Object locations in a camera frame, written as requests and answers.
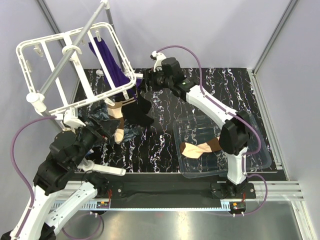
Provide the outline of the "black striped sock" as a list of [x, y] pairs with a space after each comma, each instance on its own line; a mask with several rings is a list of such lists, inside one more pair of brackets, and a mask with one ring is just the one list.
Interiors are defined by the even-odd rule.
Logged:
[[145, 99], [140, 91], [138, 89], [136, 89], [136, 97], [137, 97], [137, 105], [139, 107], [139, 109], [142, 111], [142, 113], [144, 114], [144, 116], [148, 119], [150, 119], [150, 117], [148, 116], [148, 113], [152, 107], [152, 104], [149, 100]]
[[138, 107], [137, 100], [134, 100], [133, 97], [125, 99], [123, 96], [116, 96], [116, 102], [122, 102], [122, 113], [124, 118], [131, 125], [139, 125], [141, 127], [149, 127], [154, 123], [153, 118], [147, 118], [144, 116], [140, 108]]

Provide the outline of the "brown striped sock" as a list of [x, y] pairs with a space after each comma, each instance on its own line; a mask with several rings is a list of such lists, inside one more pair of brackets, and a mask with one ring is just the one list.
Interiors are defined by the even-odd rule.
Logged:
[[220, 137], [215, 137], [199, 145], [182, 142], [179, 145], [179, 151], [187, 158], [198, 159], [204, 153], [214, 153], [222, 150], [219, 140]]

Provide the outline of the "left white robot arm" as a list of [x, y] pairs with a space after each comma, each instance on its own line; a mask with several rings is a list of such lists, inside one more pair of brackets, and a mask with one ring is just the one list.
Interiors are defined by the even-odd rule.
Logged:
[[3, 240], [54, 240], [68, 220], [89, 200], [111, 197], [109, 181], [97, 170], [85, 176], [84, 182], [60, 207], [51, 211], [53, 203], [67, 183], [75, 175], [92, 147], [105, 141], [120, 125], [117, 119], [91, 118], [78, 133], [71, 130], [60, 132], [50, 144], [46, 160], [38, 167], [33, 184], [30, 184], [16, 164], [11, 142], [10, 157], [13, 167], [27, 185], [30, 199], [16, 227], [1, 236]]

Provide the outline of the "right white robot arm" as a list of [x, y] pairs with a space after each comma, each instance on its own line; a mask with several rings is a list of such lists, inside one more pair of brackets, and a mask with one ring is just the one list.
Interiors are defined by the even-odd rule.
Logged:
[[200, 109], [220, 128], [218, 137], [198, 145], [183, 142], [179, 145], [179, 152], [191, 159], [198, 159], [204, 153], [226, 153], [227, 180], [230, 182], [227, 192], [230, 197], [239, 198], [245, 192], [243, 182], [247, 178], [248, 141], [251, 134], [257, 133], [250, 125], [249, 113], [236, 111], [211, 96], [197, 79], [184, 75], [176, 58], [157, 52], [150, 57], [155, 63], [143, 74], [146, 90], [169, 89], [176, 97]]

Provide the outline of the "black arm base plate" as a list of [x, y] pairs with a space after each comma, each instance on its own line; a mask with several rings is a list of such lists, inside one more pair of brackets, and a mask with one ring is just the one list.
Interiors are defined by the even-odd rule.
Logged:
[[112, 210], [201, 209], [230, 202], [254, 200], [252, 183], [235, 195], [226, 193], [226, 178], [218, 175], [186, 178], [180, 173], [127, 173], [108, 175]]

